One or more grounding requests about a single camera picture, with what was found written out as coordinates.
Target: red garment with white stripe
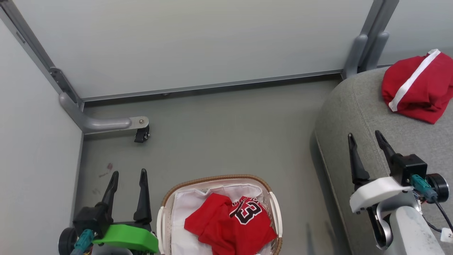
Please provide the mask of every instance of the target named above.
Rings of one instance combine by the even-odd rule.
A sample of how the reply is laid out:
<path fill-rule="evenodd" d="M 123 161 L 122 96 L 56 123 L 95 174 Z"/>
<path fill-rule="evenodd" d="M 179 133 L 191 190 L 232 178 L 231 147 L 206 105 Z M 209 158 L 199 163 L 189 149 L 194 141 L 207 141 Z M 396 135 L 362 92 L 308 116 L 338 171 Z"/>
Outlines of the red garment with white stripe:
<path fill-rule="evenodd" d="M 214 255 L 255 255 L 277 237 L 266 209 L 255 198 L 211 194 L 185 221 L 184 228 L 212 247 Z"/>
<path fill-rule="evenodd" d="M 433 49 L 396 62 L 384 75 L 382 96 L 392 111 L 436 123 L 453 98 L 453 59 Z"/>

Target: black caster wheel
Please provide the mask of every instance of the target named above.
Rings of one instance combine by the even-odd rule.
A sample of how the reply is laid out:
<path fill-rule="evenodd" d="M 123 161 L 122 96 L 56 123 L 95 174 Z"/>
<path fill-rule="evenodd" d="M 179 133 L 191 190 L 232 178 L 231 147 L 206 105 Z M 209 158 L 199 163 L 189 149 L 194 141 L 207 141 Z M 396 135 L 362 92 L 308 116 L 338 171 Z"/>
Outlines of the black caster wheel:
<path fill-rule="evenodd" d="M 60 255 L 70 255 L 77 242 L 77 233 L 75 228 L 65 228 L 61 232 L 58 240 L 58 253 Z"/>
<path fill-rule="evenodd" d="M 442 177 L 442 175 L 438 173 L 427 174 L 426 180 L 437 193 L 437 201 L 439 201 L 439 203 L 447 201 L 450 190 L 448 188 L 447 181 Z"/>
<path fill-rule="evenodd" d="M 149 126 L 144 128 L 137 129 L 137 133 L 135 134 L 135 141 L 139 143 L 144 143 L 149 138 Z"/>

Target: white cloth liner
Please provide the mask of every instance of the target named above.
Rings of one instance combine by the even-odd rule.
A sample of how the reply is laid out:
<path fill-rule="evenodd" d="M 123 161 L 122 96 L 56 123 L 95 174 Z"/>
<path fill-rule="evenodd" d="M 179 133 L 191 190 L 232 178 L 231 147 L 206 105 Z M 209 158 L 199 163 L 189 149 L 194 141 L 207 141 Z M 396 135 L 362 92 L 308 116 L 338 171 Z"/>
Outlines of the white cloth liner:
<path fill-rule="evenodd" d="M 256 197 L 263 202 L 263 191 L 252 184 L 235 184 L 210 188 L 206 193 L 197 189 L 180 191 L 175 194 L 172 210 L 171 254 L 172 255 L 212 255 L 210 245 L 200 243 L 198 237 L 184 229 L 184 222 L 205 202 L 207 197 L 217 193 L 225 195 L 232 202 L 242 196 Z M 260 255 L 270 255 L 270 243 L 259 252 Z"/>

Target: gray floor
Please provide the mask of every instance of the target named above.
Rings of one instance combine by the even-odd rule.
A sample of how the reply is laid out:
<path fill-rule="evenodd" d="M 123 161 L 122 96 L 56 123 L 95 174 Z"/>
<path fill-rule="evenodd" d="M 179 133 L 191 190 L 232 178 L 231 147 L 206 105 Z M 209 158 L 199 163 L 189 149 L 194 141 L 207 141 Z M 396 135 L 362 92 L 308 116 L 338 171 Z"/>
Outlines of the gray floor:
<path fill-rule="evenodd" d="M 95 106 L 98 118 L 150 119 L 151 138 L 134 132 L 86 136 L 76 211 L 100 201 L 120 172 L 113 219 L 130 221 L 141 168 L 148 170 L 154 218 L 167 191 L 181 182 L 253 174 L 275 192 L 283 217 L 283 255 L 349 254 L 340 218 L 313 144 L 314 121 L 337 79 Z"/>

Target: cable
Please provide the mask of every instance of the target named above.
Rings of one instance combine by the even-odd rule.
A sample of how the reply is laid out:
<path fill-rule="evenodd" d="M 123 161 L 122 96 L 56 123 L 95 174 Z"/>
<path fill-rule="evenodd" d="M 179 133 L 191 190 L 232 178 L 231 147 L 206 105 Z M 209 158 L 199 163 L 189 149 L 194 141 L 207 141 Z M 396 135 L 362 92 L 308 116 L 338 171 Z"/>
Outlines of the cable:
<path fill-rule="evenodd" d="M 432 228 L 433 230 L 435 230 L 435 231 L 437 231 L 437 232 L 442 233 L 442 230 L 438 229 L 438 228 L 435 227 L 433 224 L 431 224 L 431 223 L 424 217 L 424 215 L 422 215 L 422 216 L 423 216 L 423 218 L 425 219 L 426 223 L 428 224 L 428 226 L 429 226 L 430 228 Z"/>
<path fill-rule="evenodd" d="M 439 208 L 440 212 L 442 213 L 443 217 L 445 218 L 445 220 L 447 221 L 447 224 L 449 226 L 449 228 L 453 231 L 453 226 L 452 226 L 452 223 L 450 222 L 450 219 L 448 218 L 447 214 L 445 213 L 445 211 L 443 210 L 442 206 L 440 206 L 439 202 L 436 200 L 434 200 L 434 202 L 436 203 L 437 205 L 437 208 Z"/>

